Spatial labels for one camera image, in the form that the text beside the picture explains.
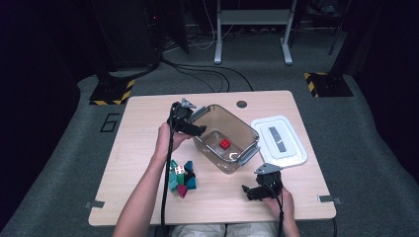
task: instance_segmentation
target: blue block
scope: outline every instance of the blue block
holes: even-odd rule
[[[188,190],[195,190],[197,188],[195,177],[191,177],[191,179],[189,179],[189,181],[186,183],[186,187],[188,187]]]
[[[188,161],[185,165],[184,165],[185,169],[190,170],[191,172],[194,172],[194,168],[193,168],[193,164],[192,161]]]

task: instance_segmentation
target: red block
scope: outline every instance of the red block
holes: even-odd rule
[[[225,138],[219,143],[219,146],[224,150],[226,150],[228,147],[230,147],[230,145],[231,145],[230,141],[225,139]]]
[[[184,198],[188,188],[184,185],[178,185],[178,193],[181,198]]]

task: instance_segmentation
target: forearm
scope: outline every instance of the forearm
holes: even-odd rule
[[[299,237],[298,227],[293,218],[284,218],[283,226],[286,237]]]
[[[164,163],[151,158],[141,180],[121,212],[114,236],[145,236],[156,202]]]

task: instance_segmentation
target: human hand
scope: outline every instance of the human hand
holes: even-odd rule
[[[284,232],[287,237],[297,237],[299,236],[298,228],[295,224],[294,219],[294,204],[293,204],[293,195],[283,187],[281,193],[278,195],[278,199],[283,202],[283,212],[284,212]],[[271,213],[279,220],[280,218],[280,206],[275,198],[266,197],[263,198],[263,202],[271,210]]]
[[[173,134],[172,151],[175,151],[184,140],[189,139],[191,137],[191,135],[175,131]],[[156,140],[156,146],[153,157],[161,161],[166,161],[167,153],[169,152],[169,143],[170,125],[167,122],[163,122],[161,126],[158,128],[158,137]]]

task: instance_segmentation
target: gray carpet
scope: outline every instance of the gray carpet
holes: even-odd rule
[[[291,49],[293,66],[285,66],[279,35],[237,36],[224,43],[221,66],[245,75],[255,91],[293,93],[330,193],[344,202],[336,206],[338,236],[419,236],[418,185],[377,134],[353,78],[345,76],[354,97],[312,98],[308,91],[303,73],[330,70],[342,39],[329,56],[332,41],[328,33],[298,32]],[[176,63],[213,66],[214,44],[209,49],[191,46],[190,50],[190,54],[170,50],[164,57]],[[237,74],[222,72],[230,83],[229,91],[250,91]],[[135,81],[131,95],[211,93],[221,86],[217,77],[198,76],[207,84],[161,63]],[[95,77],[79,83],[77,112],[0,236],[112,235],[113,227],[89,225],[89,209],[84,205],[96,196],[117,134],[117,130],[100,132],[102,124],[108,114],[119,114],[112,117],[118,128],[126,106],[89,106],[96,85]],[[333,235],[331,220],[299,221],[297,225],[301,236]],[[154,228],[149,236],[154,236]]]

